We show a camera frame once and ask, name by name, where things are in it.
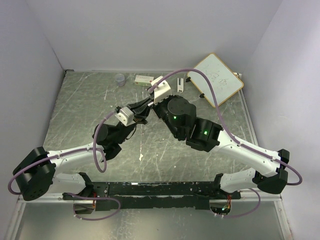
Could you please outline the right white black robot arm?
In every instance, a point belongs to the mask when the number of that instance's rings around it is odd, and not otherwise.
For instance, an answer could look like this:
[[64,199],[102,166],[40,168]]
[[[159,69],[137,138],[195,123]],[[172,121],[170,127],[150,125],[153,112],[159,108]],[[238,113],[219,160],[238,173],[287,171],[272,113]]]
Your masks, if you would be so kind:
[[197,117],[196,106],[180,96],[170,96],[151,107],[173,137],[197,151],[217,152],[233,157],[249,168],[236,173],[216,175],[212,193],[223,199],[235,191],[258,188],[280,194],[288,183],[288,172],[279,161],[288,163],[287,150],[272,151],[240,138],[232,139],[219,124]]

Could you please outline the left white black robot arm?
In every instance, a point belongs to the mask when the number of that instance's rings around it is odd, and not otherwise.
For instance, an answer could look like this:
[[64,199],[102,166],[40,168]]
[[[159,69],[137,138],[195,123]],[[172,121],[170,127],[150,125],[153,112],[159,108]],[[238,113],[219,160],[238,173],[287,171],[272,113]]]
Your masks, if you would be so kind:
[[153,100],[146,98],[124,107],[117,107],[106,117],[115,116],[117,125],[104,122],[95,127],[93,142],[65,150],[46,151],[42,146],[33,149],[13,170],[8,190],[12,194],[12,182],[16,182],[19,194],[25,201],[36,200],[47,193],[73,193],[81,199],[89,199],[94,192],[86,173],[69,174],[68,171],[93,161],[99,172],[107,169],[107,161],[121,151],[121,144],[138,124],[147,124]]

